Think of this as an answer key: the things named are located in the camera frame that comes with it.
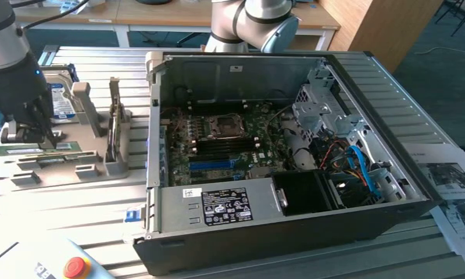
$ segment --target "warning label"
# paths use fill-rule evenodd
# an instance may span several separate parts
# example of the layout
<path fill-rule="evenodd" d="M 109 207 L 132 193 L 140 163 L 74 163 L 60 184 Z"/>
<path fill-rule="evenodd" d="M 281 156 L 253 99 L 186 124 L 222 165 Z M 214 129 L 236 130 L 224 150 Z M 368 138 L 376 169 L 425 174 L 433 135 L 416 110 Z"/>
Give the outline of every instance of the warning label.
<path fill-rule="evenodd" d="M 253 220 L 245 188 L 201 192 L 201 200 L 208 226 Z"/>
<path fill-rule="evenodd" d="M 65 88 L 60 83 L 52 83 L 53 98 L 53 116 L 56 119 L 68 119 L 74 117 L 76 112 L 70 100 L 64 96 Z"/>

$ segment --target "blue cable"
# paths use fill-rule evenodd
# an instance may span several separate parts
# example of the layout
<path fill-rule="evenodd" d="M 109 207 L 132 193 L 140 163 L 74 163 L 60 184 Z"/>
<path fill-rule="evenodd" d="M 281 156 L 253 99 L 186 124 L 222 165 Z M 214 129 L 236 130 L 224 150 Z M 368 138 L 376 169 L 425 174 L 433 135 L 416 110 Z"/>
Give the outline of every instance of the blue cable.
<path fill-rule="evenodd" d="M 369 176 L 369 174 L 366 172 L 364 154 L 360 151 L 360 148 L 357 146 L 354 146 L 354 145 L 350 145 L 348 147 L 348 155 L 350 155 L 352 151 L 354 152 L 354 154 L 357 154 L 357 158 L 358 158 L 358 162 L 360 162 L 360 169 L 362 171 L 362 176 L 364 176 L 366 185 L 369 186 L 369 190 L 380 198 L 381 197 L 381 193 L 377 191 L 376 185 L 374 185 L 374 183 L 373 183 L 373 181 L 370 179 L 370 176 Z M 354 163 L 353 163 L 353 158 L 352 157 L 348 157 L 348 163 L 349 163 L 349 166 L 353 169 L 354 168 Z"/>

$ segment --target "green circuit board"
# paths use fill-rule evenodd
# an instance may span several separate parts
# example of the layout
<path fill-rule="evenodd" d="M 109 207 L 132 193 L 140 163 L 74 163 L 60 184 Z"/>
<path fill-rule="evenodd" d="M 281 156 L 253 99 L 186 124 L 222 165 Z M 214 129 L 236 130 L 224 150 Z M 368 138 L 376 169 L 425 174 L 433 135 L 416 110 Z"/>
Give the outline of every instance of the green circuit board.
<path fill-rule="evenodd" d="M 202 184 L 246 179 L 246 173 L 252 167 L 269 167 L 270 171 L 282 171 L 288 147 L 281 133 L 272 133 L 270 137 L 266 130 L 266 122 L 277 113 L 277 110 L 266 109 L 265 105 L 250 105 L 250 109 L 241 117 L 244 125 L 242 137 L 257 137 L 260 147 L 248 152 L 228 154 L 234 161 L 234 167 L 228 169 L 213 170 L 190 170 L 190 159 L 196 156 L 192 150 L 192 140 L 188 123 L 192 120 L 202 120 L 204 117 L 193 117 L 189 113 L 180 111 L 170 115 L 168 121 L 168 166 L 169 166 L 169 186 Z M 278 119 L 272 120 L 272 126 L 278 126 Z M 209 134 L 209 126 L 205 125 L 204 133 Z"/>

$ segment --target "metal slotted surface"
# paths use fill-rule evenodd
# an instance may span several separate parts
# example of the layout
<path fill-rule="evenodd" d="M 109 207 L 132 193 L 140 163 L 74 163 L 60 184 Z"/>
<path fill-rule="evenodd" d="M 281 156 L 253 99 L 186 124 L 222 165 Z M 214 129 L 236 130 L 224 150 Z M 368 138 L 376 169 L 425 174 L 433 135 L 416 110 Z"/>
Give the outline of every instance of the metal slotted surface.
<path fill-rule="evenodd" d="M 145 202 L 149 90 L 144 60 L 149 50 L 62 47 L 53 59 L 53 63 L 76 64 L 80 79 L 92 85 L 92 100 L 97 109 L 108 110 L 108 79 L 110 76 L 121 79 L 121 99 L 133 112 L 132 182 L 80 184 L 0 196 L 0 235 L 21 232 L 21 228 L 58 232 L 85 249 L 116 278 L 152 278 L 132 246 L 121 240 L 124 211 Z M 358 52 L 336 53 L 336 57 L 398 139 L 402 142 L 449 142 L 448 136 L 429 121 L 428 115 L 409 100 L 408 94 L 373 59 Z M 345 101 L 354 110 L 349 100 Z M 434 221 L 426 215 L 396 225 L 372 241 L 164 278 L 190 277 L 465 278 L 465 263 L 450 252 Z"/>

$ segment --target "red button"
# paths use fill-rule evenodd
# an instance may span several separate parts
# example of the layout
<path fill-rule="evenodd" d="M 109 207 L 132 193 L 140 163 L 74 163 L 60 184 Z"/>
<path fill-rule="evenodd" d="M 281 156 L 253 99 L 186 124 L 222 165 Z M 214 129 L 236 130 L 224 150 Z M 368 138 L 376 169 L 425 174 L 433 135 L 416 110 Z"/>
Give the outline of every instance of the red button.
<path fill-rule="evenodd" d="M 72 279 L 78 278 L 85 269 L 86 263 L 84 262 L 82 258 L 73 257 L 64 266 L 64 276 Z"/>

